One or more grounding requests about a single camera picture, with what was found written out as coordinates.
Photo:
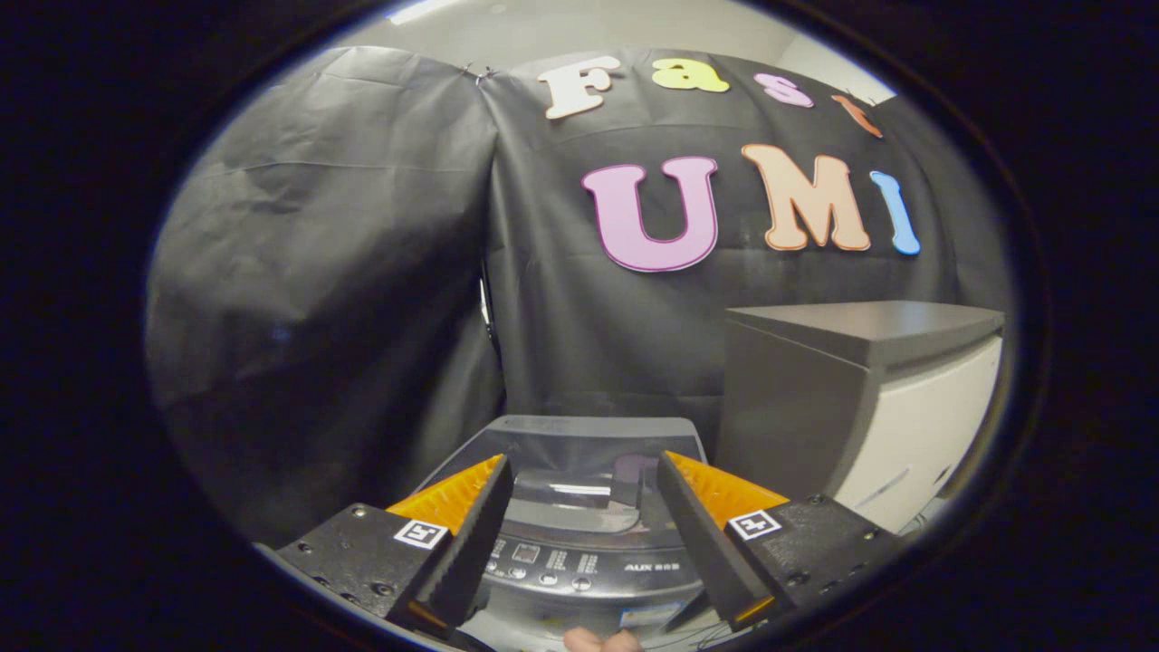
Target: pink letter u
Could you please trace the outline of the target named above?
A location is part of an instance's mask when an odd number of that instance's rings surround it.
[[[716,207],[708,177],[716,161],[683,156],[665,161],[664,174],[676,178],[684,200],[684,233],[656,240],[644,230],[636,186],[647,173],[637,164],[617,164],[588,173],[583,186],[596,197],[596,220],[608,257],[636,271],[672,271],[691,266],[716,246]]]

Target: cable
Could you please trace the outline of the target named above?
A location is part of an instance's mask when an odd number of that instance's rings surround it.
[[[669,645],[676,645],[677,643],[683,643],[683,642],[685,642],[685,640],[687,640],[687,639],[690,639],[690,638],[692,638],[692,637],[694,637],[694,636],[697,636],[699,633],[704,633],[704,632],[706,632],[706,631],[708,631],[710,629],[719,628],[721,625],[728,625],[728,623],[724,622],[724,621],[721,621],[719,623],[713,623],[710,625],[705,625],[705,627],[702,627],[700,629],[697,629],[695,631],[693,631],[693,632],[691,632],[691,633],[688,633],[688,635],[686,635],[686,636],[684,636],[681,638],[677,638],[676,640],[670,640],[670,642],[668,642],[668,643],[665,643],[663,645],[657,645],[655,647],[644,647],[644,651],[646,652],[650,652],[651,650],[659,650],[661,647],[668,647]]]

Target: wall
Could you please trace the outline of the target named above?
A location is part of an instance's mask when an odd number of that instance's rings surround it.
[[[884,102],[894,90],[845,57],[817,41],[799,34],[775,65],[836,86],[870,104]]]

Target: ceiling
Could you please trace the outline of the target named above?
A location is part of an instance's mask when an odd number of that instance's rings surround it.
[[[767,14],[729,0],[458,0],[401,25],[386,17],[335,45],[398,47],[458,66],[474,61],[473,71],[622,46],[697,50],[773,65],[797,36]]]

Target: black plastic sheet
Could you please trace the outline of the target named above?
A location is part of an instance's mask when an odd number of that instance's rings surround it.
[[[612,87],[589,89],[603,105],[548,120],[537,76],[607,54],[621,63]],[[662,87],[651,61],[665,57],[708,63],[731,88]],[[778,102],[757,73],[792,80],[815,105]],[[1000,215],[970,203],[969,166],[901,98],[869,107],[695,52],[580,53],[476,78],[396,50],[328,51],[246,108],[176,197],[148,285],[158,404],[214,504],[272,547],[350,503],[396,501],[505,412],[683,417],[712,460],[724,308],[1013,309]],[[873,246],[770,248],[749,144],[782,148],[807,175],[817,155],[845,161]],[[644,227],[675,237],[684,208],[661,166],[692,155],[717,164],[715,248],[676,271],[617,264],[581,180],[642,166]],[[890,246],[872,170],[901,183],[918,255]],[[479,305],[483,264],[497,346]]]

